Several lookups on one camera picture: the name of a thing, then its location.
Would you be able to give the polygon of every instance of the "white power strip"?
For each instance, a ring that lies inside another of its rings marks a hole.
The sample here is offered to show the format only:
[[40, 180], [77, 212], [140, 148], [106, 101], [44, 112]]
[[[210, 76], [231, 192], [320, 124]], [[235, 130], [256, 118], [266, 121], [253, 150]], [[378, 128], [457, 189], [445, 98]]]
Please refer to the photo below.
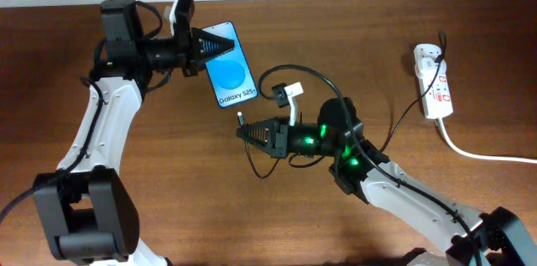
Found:
[[457, 153], [463, 156], [467, 156], [469, 158], [537, 164], [537, 160], [535, 159], [487, 156], [468, 153], [462, 149], [459, 149], [451, 141], [451, 139], [447, 135], [444, 121], [442, 120], [443, 117], [447, 117], [453, 113], [453, 104], [451, 103], [450, 88], [449, 86], [447, 86], [447, 63], [445, 60], [440, 63], [440, 70], [438, 71], [438, 76], [436, 77], [436, 79], [434, 79], [436, 70], [438, 69], [438, 64], [435, 63], [435, 60], [441, 53], [441, 49], [433, 44], [418, 44], [414, 49], [414, 59], [416, 61], [414, 69], [416, 71], [416, 76], [418, 76], [418, 81], [420, 81], [421, 95], [423, 95], [425, 91], [427, 91], [431, 83], [433, 84], [433, 86], [429, 89], [429, 92], [422, 99], [423, 110], [426, 118], [435, 119], [436, 125], [440, 129], [442, 137], [450, 146], [450, 148], [455, 150]]
[[422, 99], [425, 117], [429, 119], [443, 118], [453, 113], [450, 88], [447, 86], [447, 64], [445, 60], [441, 62], [438, 76], [433, 81], [438, 69], [435, 59], [440, 53], [442, 53], [440, 47], [433, 44], [418, 44], [414, 49], [414, 59], [416, 61], [414, 69], [420, 81], [421, 95], [433, 83], [427, 95]]

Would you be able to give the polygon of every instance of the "smartphone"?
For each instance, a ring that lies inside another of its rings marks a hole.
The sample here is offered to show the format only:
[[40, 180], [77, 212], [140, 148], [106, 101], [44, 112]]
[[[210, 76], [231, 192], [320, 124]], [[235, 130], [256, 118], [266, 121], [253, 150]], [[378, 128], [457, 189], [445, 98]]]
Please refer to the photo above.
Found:
[[242, 52], [232, 22], [219, 23], [204, 31], [235, 41], [235, 48], [206, 62], [207, 73], [220, 107], [230, 107], [258, 96], [252, 73]]

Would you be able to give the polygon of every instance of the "black bracket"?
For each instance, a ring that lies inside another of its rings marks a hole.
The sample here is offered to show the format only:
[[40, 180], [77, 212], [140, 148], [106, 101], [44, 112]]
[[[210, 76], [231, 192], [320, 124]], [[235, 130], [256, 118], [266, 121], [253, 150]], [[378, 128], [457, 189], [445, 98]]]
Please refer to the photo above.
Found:
[[[34, 185], [57, 175], [39, 174]], [[83, 196], [93, 208], [73, 209]], [[138, 246], [138, 212], [114, 169], [97, 166], [92, 172], [69, 174], [58, 184], [34, 194], [52, 255], [87, 265], [98, 260], [126, 262]]]
[[276, 100], [276, 104], [278, 104], [279, 108], [287, 107], [289, 105], [289, 98], [287, 97], [287, 92], [285, 91], [286, 86], [287, 84], [281, 83], [272, 87], [274, 100]]
[[237, 129], [237, 137], [261, 149], [272, 158], [287, 158], [288, 118], [272, 118], [245, 124]]

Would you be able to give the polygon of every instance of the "brown wooden surface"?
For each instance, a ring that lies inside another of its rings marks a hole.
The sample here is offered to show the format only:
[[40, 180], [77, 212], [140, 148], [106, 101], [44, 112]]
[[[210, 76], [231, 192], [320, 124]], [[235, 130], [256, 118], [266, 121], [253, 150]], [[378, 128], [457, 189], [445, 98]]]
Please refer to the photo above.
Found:
[[[159, 4], [164, 11], [167, 4]], [[382, 145], [416, 98], [412, 49], [448, 35], [455, 112], [452, 140], [482, 154], [537, 157], [537, 0], [262, 0], [196, 4], [193, 26], [231, 20], [257, 79], [285, 63], [324, 72], [357, 106], [365, 135]], [[145, 29], [156, 23], [143, 13]], [[78, 76], [103, 36], [98, 6], [0, 9], [0, 205], [55, 169], [86, 110]], [[306, 121], [332, 97], [292, 71], [267, 86], [301, 81]], [[181, 264], [321, 265], [391, 257], [433, 247], [395, 216], [345, 196], [327, 171], [285, 162], [267, 180], [249, 168], [235, 138], [247, 121], [279, 110], [263, 98], [221, 110], [207, 75], [177, 72], [134, 118], [121, 176], [141, 219], [142, 239]], [[477, 161], [446, 147], [419, 107], [387, 149], [418, 180], [484, 211], [504, 206], [537, 238], [535, 165]], [[259, 170], [272, 164], [254, 152]], [[0, 226], [0, 262], [56, 265], [33, 200]]]

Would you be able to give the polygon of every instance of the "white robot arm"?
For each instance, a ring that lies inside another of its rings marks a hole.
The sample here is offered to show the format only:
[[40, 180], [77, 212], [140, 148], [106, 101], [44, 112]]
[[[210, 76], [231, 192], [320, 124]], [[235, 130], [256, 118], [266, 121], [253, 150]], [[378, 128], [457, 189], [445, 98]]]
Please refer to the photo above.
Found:
[[[239, 138], [272, 158], [285, 159], [289, 154], [334, 157], [329, 171], [344, 193], [391, 212], [445, 253], [438, 257], [425, 250], [413, 251], [411, 258], [405, 259], [408, 265], [535, 265], [537, 246], [512, 212], [499, 207], [486, 214], [456, 203], [409, 176], [364, 138], [363, 124], [351, 99], [343, 97], [317, 71], [301, 65], [275, 66], [261, 75], [258, 91], [262, 91], [263, 79], [277, 70], [310, 73], [330, 86], [337, 98], [323, 103], [316, 124], [294, 123], [292, 116], [244, 124], [240, 113]], [[285, 86], [273, 87], [279, 107], [288, 105], [281, 101], [284, 96], [278, 95]], [[500, 249], [501, 254], [492, 253]]]
[[[160, 26], [143, 34], [137, 6], [154, 12]], [[139, 239], [138, 212], [119, 179], [130, 124], [145, 94], [162, 86], [174, 68], [195, 76], [205, 63], [234, 48], [234, 42], [190, 27], [193, 0], [176, 0], [173, 36], [155, 39], [162, 27], [156, 8], [135, 0], [101, 4], [107, 38], [96, 47], [95, 66], [86, 79], [90, 99], [86, 114], [55, 173], [39, 174], [34, 200], [50, 251], [56, 259], [93, 266], [171, 266]], [[106, 46], [107, 59], [101, 60]], [[167, 72], [157, 86], [152, 72]], [[90, 197], [93, 208], [71, 204]]]

